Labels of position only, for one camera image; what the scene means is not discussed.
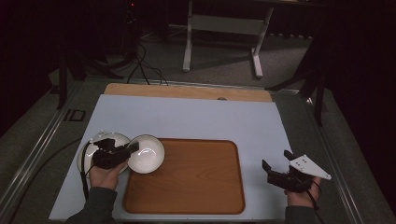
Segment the wooden tray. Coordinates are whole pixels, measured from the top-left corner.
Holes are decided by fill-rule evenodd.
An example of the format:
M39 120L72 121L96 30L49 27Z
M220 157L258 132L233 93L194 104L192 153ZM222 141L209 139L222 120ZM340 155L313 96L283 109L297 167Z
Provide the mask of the wooden tray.
M240 214L245 197L236 144L160 139L165 159L153 173L131 171L124 208L136 214Z

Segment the human hand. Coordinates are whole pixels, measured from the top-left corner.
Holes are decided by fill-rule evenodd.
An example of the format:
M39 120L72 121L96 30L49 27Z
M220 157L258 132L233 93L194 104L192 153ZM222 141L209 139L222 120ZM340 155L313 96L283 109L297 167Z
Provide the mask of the human hand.
M122 170L127 162L128 160L108 170L93 166L90 170L91 187L115 190L117 184L119 183L120 170Z
M318 200L320 196L320 188L319 188L320 180L321 180L320 177L315 176L312 179L312 181L315 182L316 184L312 183L311 189L309 190L315 202ZM288 195L288 205L314 208L314 204L306 192L295 193L285 190L285 194Z

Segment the table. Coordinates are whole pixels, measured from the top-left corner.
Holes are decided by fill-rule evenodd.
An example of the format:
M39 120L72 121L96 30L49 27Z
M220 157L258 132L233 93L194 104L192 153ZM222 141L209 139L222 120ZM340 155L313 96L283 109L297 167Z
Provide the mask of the table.
M259 0L255 2L264 3L268 6L268 8L266 9L266 11L263 12L264 16L262 20L252 20L195 14L193 13L192 2L193 0L189 0L187 19L187 44L184 52L183 71L190 71L192 52L192 30L204 30L242 35L256 35L258 37L257 44L250 51L255 75L257 78L263 77L259 53L262 48L262 41L265 38L274 8L276 6L282 5L295 5L299 7L327 7L329 5L329 3L311 3L311 1L299 0Z
M127 170L120 175L117 188L119 195L113 211L115 219L259 221L282 219L284 216L286 198L283 190L266 183L266 173L261 165L262 159L265 159L278 171L286 172L289 169L283 150L290 149L290 145L276 105L271 102L271 95L267 91L110 84L93 111L79 148L104 128L130 138L151 133L164 138L232 140L239 150L246 199L246 208L239 215L128 214L122 208ZM65 220L84 204L77 155L49 219Z
M262 41L264 40L273 10L273 7L269 7L265 13L265 18L262 21L196 15L192 13L192 0L190 0L189 17L187 20L187 44L184 53L183 71L190 71L192 30L205 30L244 35L257 35L259 39L256 47L251 49L251 56L256 77L262 77L262 66L260 64L259 52L262 47Z

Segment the white bowl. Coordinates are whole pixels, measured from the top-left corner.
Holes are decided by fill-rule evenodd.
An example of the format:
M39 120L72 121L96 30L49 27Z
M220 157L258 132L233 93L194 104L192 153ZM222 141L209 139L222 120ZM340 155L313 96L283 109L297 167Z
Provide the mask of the white bowl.
M130 144L139 143L139 149L128 160L129 167L139 173L148 174L158 169L165 158L163 144L158 138L143 134L134 138Z
M130 142L129 138L127 138L126 136L124 136L120 133L108 133L106 138L112 138L112 139L116 140L114 147L124 146ZM87 144L88 145L84 145L84 147L87 147L87 149L85 151L85 155L84 155L84 172L85 173L87 173L91 169L93 153L97 149L99 149L98 146L94 145L91 142L88 142ZM77 159L78 169L80 172L81 172L81 159L83 157L82 153L83 153L84 147L82 147L82 149L79 151L78 159ZM122 173L127 167L128 167L128 165L125 165L125 167L123 167L122 170L120 170L120 173Z

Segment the black cable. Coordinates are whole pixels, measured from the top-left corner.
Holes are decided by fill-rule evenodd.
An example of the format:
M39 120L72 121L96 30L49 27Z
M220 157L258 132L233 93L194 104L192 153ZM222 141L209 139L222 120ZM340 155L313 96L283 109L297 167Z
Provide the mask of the black cable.
M140 45L140 47L142 47L142 49L143 49L145 52L147 51L146 48L145 48L142 44L139 44L139 45ZM168 82L166 81L166 79L165 79L165 77L163 76L163 73L161 72L160 69L152 67L150 64L148 64L148 63L144 60L144 58L142 58L141 61L142 61L143 65L145 65L146 67L148 67L149 69L151 69L153 72L155 72L155 73L160 77L160 85L163 83L163 81L165 81L166 85L169 86Z
M24 190L22 196L20 197L20 200L18 201L18 204L17 204L17 206L16 206L16 208L15 208L15 210L14 210L14 213L12 214L12 217L11 217L11 219L10 219L9 222L8 222L9 224L12 223L12 221L14 220L15 216L17 215L18 210L19 210L20 207L21 207L21 204L22 204L22 201L23 201L24 196L26 195L28 189L31 187L31 185L32 185L32 183L34 182L35 178L36 178L37 175L40 173L40 171L44 168L44 166L47 165L47 163L48 163L50 160L52 160L52 158L54 158L56 155L58 155L61 151L63 151L64 149L66 149L66 148L68 148L68 147L70 147L70 146L72 146L73 144L75 144L76 142L78 142L78 141L80 141L80 140L81 140L81 137L78 138L78 139L76 139L76 140L74 140L74 141L72 141L72 142L70 142L69 144L67 144L67 145L64 146L64 147L61 147L61 148L58 149L57 151L55 151L55 153L53 153L48 159L46 159L46 160L44 161L44 163L37 169L37 171L35 172L35 174L34 174L33 177L31 178L30 182L29 182L28 185L26 186L26 189Z
M142 61L143 61L143 60L145 59L145 57L146 57L146 49L145 49L144 47L143 47L143 50L144 50L144 53L143 53L142 60L139 60L139 59L138 59L138 55L136 54L137 65L136 65L136 67L134 68L134 70L131 72L131 74L128 76L128 79L127 79L126 83L129 83L129 81L130 81L130 79L132 78L132 76L133 76L134 72L136 71L136 69L137 69L138 67L141 67L141 66L142 66Z
M312 181L312 183L315 184L318 187L318 191L319 191L318 198L320 198L320 196L321 196L321 188L320 188L319 184L317 184L317 182L315 182L315 181ZM318 217L320 223L325 224L324 220L321 218L321 216L318 213L319 207L318 207L317 201L315 200L314 196L312 196L312 194L311 194L311 192L309 192L309 190L307 190L306 193L308 194L309 198L312 201L312 204L314 205L315 215Z

